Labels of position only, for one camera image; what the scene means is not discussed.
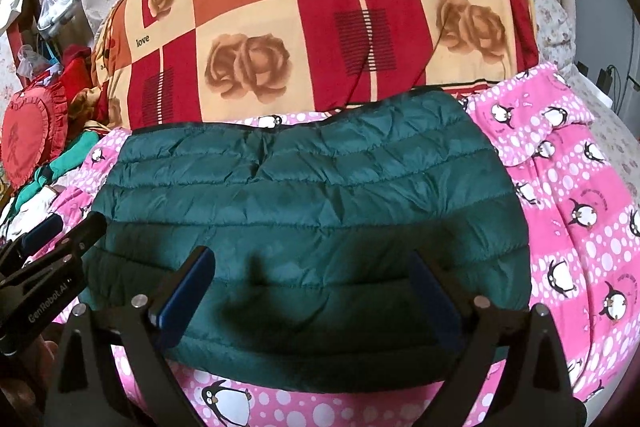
ruffled edge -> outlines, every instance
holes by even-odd
[[[60,82],[52,84],[47,87],[47,92],[51,96],[51,102],[53,105],[53,115],[49,118],[49,136],[50,136],[50,150],[49,158],[46,161],[51,161],[57,158],[65,150],[66,134],[68,133],[68,116],[67,116],[67,104],[65,86]]]

green puffer jacket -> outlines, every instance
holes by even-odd
[[[134,133],[93,206],[83,257],[96,308],[151,294],[196,245],[216,276],[168,356],[254,385],[360,392],[441,380],[407,279],[436,256],[470,291],[526,308],[527,223],[460,104],[418,89],[322,123],[180,124]]]

red cloth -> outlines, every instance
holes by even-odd
[[[533,32],[529,0],[510,0],[510,2],[516,41],[516,64],[518,73],[522,73],[538,65],[540,61],[538,44]]]
[[[62,54],[62,67],[66,68],[75,58],[91,57],[91,48],[80,46],[79,44],[70,44]]]
[[[109,123],[109,95],[107,90],[109,89],[109,81],[107,80],[100,86],[100,99],[95,106],[94,120],[101,124]]]
[[[70,103],[76,94],[82,91],[85,87],[93,87],[84,58],[74,58],[69,62],[68,65],[66,65],[65,70],[60,74],[58,82],[65,88],[67,103]]]
[[[14,188],[60,156],[66,141],[66,100],[59,83],[15,93],[2,122],[2,164]]]

cable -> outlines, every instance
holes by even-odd
[[[612,89],[611,100],[613,100],[612,109],[615,114],[618,114],[618,111],[622,107],[622,100],[623,100],[624,86],[622,83],[622,79],[620,78],[620,72],[618,71],[618,68],[615,67],[613,64],[610,64],[609,66],[607,66],[606,72],[611,77],[611,89]]]
[[[627,68],[624,86],[622,89],[622,100],[620,101],[620,109],[625,103],[626,92],[628,91],[629,76],[631,75],[631,66],[634,61],[634,41],[636,40],[636,16],[631,12],[631,53],[629,54],[629,67]]]

clothing pile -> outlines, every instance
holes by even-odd
[[[29,232],[52,212],[92,147],[110,132],[100,90],[91,84],[90,55],[89,48],[69,46],[59,71],[34,78],[12,96],[2,122],[2,165],[14,193],[2,209],[3,241]]]

